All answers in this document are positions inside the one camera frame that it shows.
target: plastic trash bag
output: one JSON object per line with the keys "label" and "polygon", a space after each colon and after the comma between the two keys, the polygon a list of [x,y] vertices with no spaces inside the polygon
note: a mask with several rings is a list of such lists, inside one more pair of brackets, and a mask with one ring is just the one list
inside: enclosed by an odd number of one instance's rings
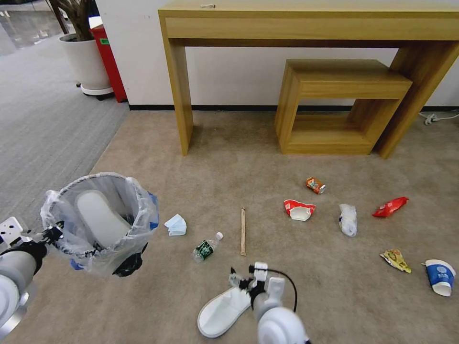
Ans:
{"label": "plastic trash bag", "polygon": [[[102,192],[110,207],[131,225],[110,247],[98,247],[75,208],[76,197],[86,190]],[[43,228],[64,221],[63,238],[54,247],[70,259],[73,268],[104,276],[128,276],[138,269],[141,253],[159,223],[156,196],[134,178],[112,172],[81,177],[58,192],[48,191],[40,216]]]}
{"label": "plastic trash bag", "polygon": [[357,211],[355,207],[349,204],[340,204],[341,216],[339,217],[339,226],[341,231],[348,237],[355,237],[357,234]]}

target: wooden side table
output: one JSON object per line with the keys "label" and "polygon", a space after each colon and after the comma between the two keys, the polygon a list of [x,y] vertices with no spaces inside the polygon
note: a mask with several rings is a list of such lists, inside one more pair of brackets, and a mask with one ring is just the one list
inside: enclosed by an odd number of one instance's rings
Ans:
{"label": "wooden side table", "polygon": [[158,10],[182,154],[193,133],[186,46],[397,48],[413,82],[375,150],[388,158],[459,55],[451,0],[175,0]]}
{"label": "wooden side table", "polygon": [[[287,60],[274,122],[282,152],[369,154],[411,84],[377,60]],[[307,98],[356,101],[348,116],[297,115]]]}

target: floor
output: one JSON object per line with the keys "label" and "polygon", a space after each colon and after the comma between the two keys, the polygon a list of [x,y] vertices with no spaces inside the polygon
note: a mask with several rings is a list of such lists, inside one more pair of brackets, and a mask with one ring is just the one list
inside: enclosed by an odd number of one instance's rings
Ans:
{"label": "floor", "polygon": [[0,56],[0,71],[0,219],[39,230],[46,190],[87,174],[129,108],[84,96],[57,37]]}
{"label": "floor", "polygon": [[[369,156],[285,156],[273,113],[195,114],[189,155],[182,157],[173,112],[130,112],[93,172],[133,176],[158,195],[160,217],[176,213],[187,234],[160,226],[143,266],[124,279],[73,271],[48,257],[36,275],[38,296],[12,343],[255,343],[251,311],[218,339],[197,329],[197,315],[228,288],[233,266],[266,261],[298,287],[298,315],[314,344],[459,343],[457,291],[443,298],[430,288],[426,259],[459,267],[459,118],[426,127],[418,118],[388,160]],[[316,176],[328,188],[303,187]],[[392,217],[371,216],[399,196],[410,201]],[[287,198],[311,202],[307,222],[291,220]],[[343,235],[340,203],[357,207],[358,232]],[[240,208],[247,216],[247,257],[239,255]],[[190,253],[221,231],[218,250],[201,264]],[[379,257],[401,250],[413,273]],[[293,292],[286,288],[286,307]]]}
{"label": "floor", "polygon": [[[71,23],[67,21],[66,24],[73,31]],[[44,0],[0,5],[0,58],[62,34],[54,13]]]}

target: red snack wrapper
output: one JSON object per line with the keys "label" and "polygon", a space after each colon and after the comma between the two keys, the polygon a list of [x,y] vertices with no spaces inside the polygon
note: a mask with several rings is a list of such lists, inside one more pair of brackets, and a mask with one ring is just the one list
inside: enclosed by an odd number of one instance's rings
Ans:
{"label": "red snack wrapper", "polygon": [[285,200],[284,207],[293,220],[306,221],[316,209],[314,204],[306,204],[295,200]]}
{"label": "red snack wrapper", "polygon": [[375,217],[389,217],[392,213],[398,209],[402,205],[405,205],[408,202],[409,198],[406,197],[399,197],[394,198],[393,200],[381,205],[378,210],[373,214]]}

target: black baseboard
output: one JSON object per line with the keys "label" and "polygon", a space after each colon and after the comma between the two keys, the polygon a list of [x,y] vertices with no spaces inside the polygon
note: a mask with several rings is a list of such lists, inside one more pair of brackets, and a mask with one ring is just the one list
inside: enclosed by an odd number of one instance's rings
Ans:
{"label": "black baseboard", "polygon": [[[350,105],[300,105],[298,111],[350,111],[352,106]],[[277,105],[192,105],[191,107],[196,111],[276,111]],[[129,104],[129,110],[139,111],[167,111],[173,110],[173,105],[131,105]],[[425,106],[422,108],[424,112],[434,111],[453,111],[458,110],[459,105],[456,107],[452,106]]]}

